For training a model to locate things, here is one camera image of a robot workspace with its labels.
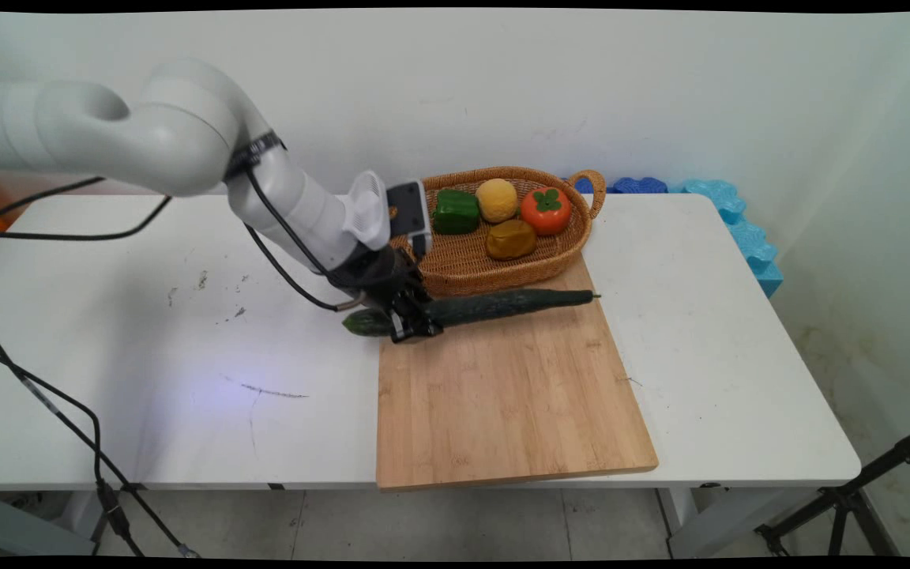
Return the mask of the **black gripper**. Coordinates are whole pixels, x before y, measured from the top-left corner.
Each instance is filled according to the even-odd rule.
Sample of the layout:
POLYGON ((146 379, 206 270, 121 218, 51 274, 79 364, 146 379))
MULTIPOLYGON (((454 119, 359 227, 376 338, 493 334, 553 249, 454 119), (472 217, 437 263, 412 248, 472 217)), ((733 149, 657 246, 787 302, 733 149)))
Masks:
POLYGON ((364 246, 335 269, 335 285, 351 296, 364 294, 364 305, 390 319, 394 345, 437 337, 443 325, 433 320, 418 263, 402 248, 372 251, 364 246))

